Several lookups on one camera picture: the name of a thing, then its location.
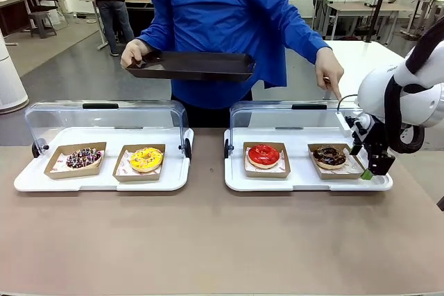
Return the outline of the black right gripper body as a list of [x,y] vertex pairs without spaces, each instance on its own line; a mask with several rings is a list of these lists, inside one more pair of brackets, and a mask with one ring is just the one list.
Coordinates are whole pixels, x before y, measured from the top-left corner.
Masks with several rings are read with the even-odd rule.
[[362,148],[372,155],[387,153],[385,125],[375,116],[361,114],[354,121],[354,138],[360,138]]

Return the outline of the person's left hand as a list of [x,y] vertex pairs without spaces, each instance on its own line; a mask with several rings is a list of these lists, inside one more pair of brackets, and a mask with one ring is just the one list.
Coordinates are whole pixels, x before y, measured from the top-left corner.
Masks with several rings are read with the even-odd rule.
[[318,87],[331,91],[338,101],[341,100],[339,82],[344,74],[344,69],[332,49],[323,47],[317,51],[315,72]]

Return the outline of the person's right hand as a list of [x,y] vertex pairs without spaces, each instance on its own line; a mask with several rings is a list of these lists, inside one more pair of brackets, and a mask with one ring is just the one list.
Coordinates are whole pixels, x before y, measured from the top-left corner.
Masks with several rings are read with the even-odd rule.
[[132,64],[140,65],[144,56],[152,51],[154,51],[154,49],[147,43],[139,39],[133,39],[131,42],[127,43],[123,50],[120,62],[121,67],[126,69]]

